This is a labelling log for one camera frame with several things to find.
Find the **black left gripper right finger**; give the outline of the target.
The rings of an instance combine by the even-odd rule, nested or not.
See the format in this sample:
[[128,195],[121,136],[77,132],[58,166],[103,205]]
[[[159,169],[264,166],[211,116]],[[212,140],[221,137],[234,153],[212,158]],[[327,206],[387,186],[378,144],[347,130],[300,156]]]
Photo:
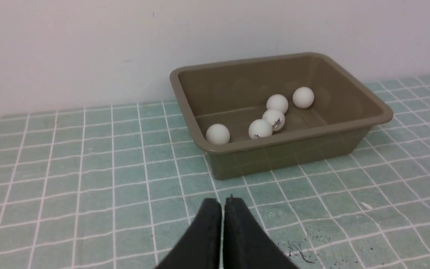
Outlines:
[[225,269],[296,269],[238,197],[225,201]]

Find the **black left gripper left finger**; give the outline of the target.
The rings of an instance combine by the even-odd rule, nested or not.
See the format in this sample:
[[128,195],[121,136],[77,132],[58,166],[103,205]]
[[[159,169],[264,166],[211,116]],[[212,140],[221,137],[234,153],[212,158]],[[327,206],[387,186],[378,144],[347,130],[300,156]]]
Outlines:
[[205,198],[193,222],[157,269],[218,269],[222,210],[215,198]]

